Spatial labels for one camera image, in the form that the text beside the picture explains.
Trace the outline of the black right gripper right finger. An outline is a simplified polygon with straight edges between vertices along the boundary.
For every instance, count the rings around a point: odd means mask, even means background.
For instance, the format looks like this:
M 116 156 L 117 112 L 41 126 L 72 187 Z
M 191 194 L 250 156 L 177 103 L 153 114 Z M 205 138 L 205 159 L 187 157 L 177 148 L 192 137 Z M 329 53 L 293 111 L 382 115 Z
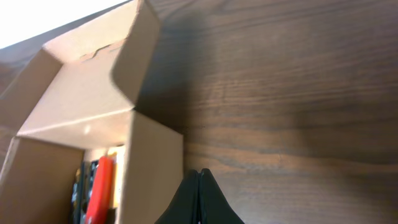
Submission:
M 200 173 L 200 218 L 202 224 L 244 224 L 229 205 L 211 170 Z

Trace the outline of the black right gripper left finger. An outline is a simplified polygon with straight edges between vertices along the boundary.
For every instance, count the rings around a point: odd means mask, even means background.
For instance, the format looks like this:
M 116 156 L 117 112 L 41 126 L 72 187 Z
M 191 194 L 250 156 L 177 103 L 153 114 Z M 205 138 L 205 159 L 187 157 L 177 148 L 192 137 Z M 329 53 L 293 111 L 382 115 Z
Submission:
M 169 206 L 155 224 L 198 224 L 198 184 L 198 172 L 188 171 Z

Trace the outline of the red and black stapler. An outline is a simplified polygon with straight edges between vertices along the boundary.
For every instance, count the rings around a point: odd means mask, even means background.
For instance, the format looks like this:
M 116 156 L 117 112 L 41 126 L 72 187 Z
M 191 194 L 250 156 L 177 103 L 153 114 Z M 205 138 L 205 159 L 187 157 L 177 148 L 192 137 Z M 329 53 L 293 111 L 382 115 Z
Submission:
M 81 163 L 75 173 L 69 223 L 107 222 L 113 190 L 113 173 L 114 161 L 108 156 Z

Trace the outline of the cardboard box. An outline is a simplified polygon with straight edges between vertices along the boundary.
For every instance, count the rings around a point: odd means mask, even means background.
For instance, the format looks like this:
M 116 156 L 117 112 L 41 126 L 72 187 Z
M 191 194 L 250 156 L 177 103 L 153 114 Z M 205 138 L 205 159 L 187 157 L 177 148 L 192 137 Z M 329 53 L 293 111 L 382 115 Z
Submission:
M 124 153 L 116 223 L 154 223 L 183 175 L 183 137 L 135 106 L 161 23 L 130 1 L 45 43 L 1 95 L 2 223 L 67 223 L 82 162 Z

